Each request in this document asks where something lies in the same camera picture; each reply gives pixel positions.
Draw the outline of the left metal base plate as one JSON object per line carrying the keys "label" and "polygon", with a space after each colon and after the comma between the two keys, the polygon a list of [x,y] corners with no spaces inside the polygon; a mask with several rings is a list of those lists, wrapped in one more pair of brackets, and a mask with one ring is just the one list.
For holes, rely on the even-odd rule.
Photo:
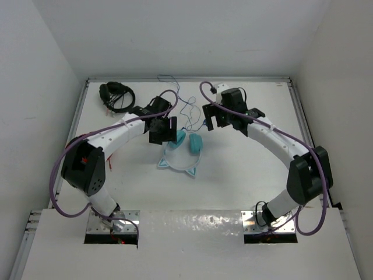
{"label": "left metal base plate", "polygon": [[90,211],[87,220],[86,233],[92,235],[100,234],[137,234],[135,227],[139,226],[139,213],[134,211],[120,211],[120,220],[109,221],[102,219],[93,211]]}

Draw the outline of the metal base plate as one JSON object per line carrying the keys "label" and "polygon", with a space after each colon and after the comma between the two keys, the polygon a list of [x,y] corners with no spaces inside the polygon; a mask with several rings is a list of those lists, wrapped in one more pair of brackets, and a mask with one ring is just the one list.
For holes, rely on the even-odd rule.
{"label": "metal base plate", "polygon": [[135,227],[139,226],[139,213],[134,211],[120,211],[120,220],[109,221],[102,219],[93,211],[90,211],[87,220],[86,233],[92,235],[100,234],[137,234]]}
{"label": "metal base plate", "polygon": [[267,225],[262,217],[262,211],[254,209],[248,211],[241,211],[242,226],[245,234],[257,235],[260,233],[274,234],[293,234],[295,233],[295,224],[292,219],[292,212],[289,212],[270,225]]}

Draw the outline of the teal cat-ear headphones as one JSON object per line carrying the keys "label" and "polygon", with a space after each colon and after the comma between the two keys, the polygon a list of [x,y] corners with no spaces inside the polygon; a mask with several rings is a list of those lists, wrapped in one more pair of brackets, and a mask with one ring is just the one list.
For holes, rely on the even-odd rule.
{"label": "teal cat-ear headphones", "polygon": [[203,150],[203,141],[199,134],[186,133],[183,129],[179,129],[176,141],[166,142],[162,147],[158,169],[170,169],[195,178]]}

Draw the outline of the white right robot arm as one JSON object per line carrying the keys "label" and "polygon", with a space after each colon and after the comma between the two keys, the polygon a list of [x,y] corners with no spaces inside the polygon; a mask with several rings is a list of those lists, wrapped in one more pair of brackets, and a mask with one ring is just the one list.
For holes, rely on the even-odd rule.
{"label": "white right robot arm", "polygon": [[212,118],[218,127],[232,126],[246,137],[257,141],[272,152],[287,168],[284,190],[262,206],[257,218],[261,227],[270,227],[293,209],[305,206],[333,187],[329,155],[325,148],[311,148],[302,140],[278,129],[257,108],[247,107],[244,90],[224,84],[211,86],[215,101],[203,106],[208,130],[213,130]]}

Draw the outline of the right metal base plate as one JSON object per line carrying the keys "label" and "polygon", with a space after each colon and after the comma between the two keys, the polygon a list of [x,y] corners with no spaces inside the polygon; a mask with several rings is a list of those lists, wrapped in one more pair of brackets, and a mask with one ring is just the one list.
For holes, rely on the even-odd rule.
{"label": "right metal base plate", "polygon": [[293,234],[295,233],[295,224],[292,219],[292,212],[289,212],[270,225],[267,225],[262,217],[262,211],[254,209],[248,211],[241,211],[242,226],[245,234],[257,235],[260,233],[274,234]]}

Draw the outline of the red headphones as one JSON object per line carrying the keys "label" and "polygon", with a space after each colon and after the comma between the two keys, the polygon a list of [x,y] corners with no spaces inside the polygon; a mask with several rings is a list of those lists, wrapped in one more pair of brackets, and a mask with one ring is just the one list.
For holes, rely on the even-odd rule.
{"label": "red headphones", "polygon": [[106,162],[108,163],[108,167],[109,167],[109,170],[112,171],[112,164],[111,164],[111,158],[112,158],[113,154],[109,155],[109,157],[107,158]]}

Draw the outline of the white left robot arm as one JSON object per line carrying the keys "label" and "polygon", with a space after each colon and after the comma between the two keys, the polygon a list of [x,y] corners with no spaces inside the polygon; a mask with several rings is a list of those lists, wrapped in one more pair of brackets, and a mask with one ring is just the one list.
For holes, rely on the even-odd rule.
{"label": "white left robot arm", "polygon": [[110,217],[119,205],[105,184],[107,159],[130,140],[149,133],[151,144],[176,141],[177,117],[169,116],[172,105],[157,96],[144,108],[136,106],[118,122],[98,132],[85,134],[67,147],[61,176],[87,197],[99,214]]}

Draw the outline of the black headphones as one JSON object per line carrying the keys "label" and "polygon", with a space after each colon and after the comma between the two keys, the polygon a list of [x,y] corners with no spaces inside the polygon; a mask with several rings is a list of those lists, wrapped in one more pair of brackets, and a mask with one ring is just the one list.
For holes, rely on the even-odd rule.
{"label": "black headphones", "polygon": [[[132,109],[136,102],[136,96],[134,91],[120,82],[108,82],[101,84],[99,87],[100,99],[103,102],[103,105],[106,106],[108,111],[111,111],[115,114],[127,113]],[[131,96],[131,103],[126,107],[116,108],[115,103],[120,99],[124,100],[125,95]]]}

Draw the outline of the white front cover board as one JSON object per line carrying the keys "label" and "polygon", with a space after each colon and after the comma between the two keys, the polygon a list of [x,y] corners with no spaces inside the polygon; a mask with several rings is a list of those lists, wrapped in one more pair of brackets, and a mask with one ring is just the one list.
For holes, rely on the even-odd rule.
{"label": "white front cover board", "polygon": [[86,244],[87,216],[42,212],[23,279],[359,279],[337,209],[296,243],[245,244],[239,211],[141,211],[139,244]]}

